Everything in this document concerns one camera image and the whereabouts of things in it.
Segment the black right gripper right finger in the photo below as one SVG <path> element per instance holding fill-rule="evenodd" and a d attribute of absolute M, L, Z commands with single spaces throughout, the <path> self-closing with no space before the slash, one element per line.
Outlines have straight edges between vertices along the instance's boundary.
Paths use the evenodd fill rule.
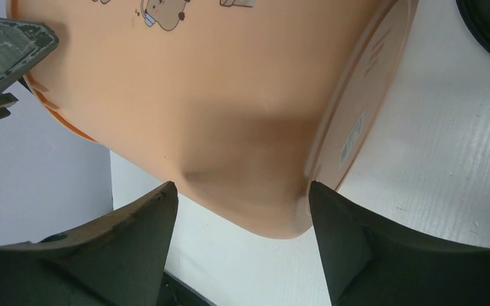
<path fill-rule="evenodd" d="M 490 249 L 434 237 L 312 182 L 309 206 L 333 305 L 490 305 Z"/>

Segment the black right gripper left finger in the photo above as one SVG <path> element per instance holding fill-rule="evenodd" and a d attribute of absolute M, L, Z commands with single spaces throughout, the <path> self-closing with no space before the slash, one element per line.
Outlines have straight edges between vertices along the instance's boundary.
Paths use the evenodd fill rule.
<path fill-rule="evenodd" d="M 0 305 L 155 305 L 177 208 L 165 182 L 41 242 L 0 246 Z"/>

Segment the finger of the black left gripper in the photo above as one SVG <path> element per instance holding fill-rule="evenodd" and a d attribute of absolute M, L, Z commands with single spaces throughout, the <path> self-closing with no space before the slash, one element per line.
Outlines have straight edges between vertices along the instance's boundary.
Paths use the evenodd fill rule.
<path fill-rule="evenodd" d="M 0 120 L 10 115 L 9 107 L 18 99 L 4 91 L 20 82 L 26 89 L 25 75 L 59 44 L 59 38 L 49 26 L 0 18 Z"/>

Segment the orange plastic bin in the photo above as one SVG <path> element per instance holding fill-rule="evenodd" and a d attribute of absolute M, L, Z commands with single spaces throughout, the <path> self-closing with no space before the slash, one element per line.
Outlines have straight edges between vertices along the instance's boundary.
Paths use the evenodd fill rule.
<path fill-rule="evenodd" d="M 387 95 L 416 1 L 8 1 L 58 47 L 26 74 L 73 133 L 267 238 L 312 225 Z"/>

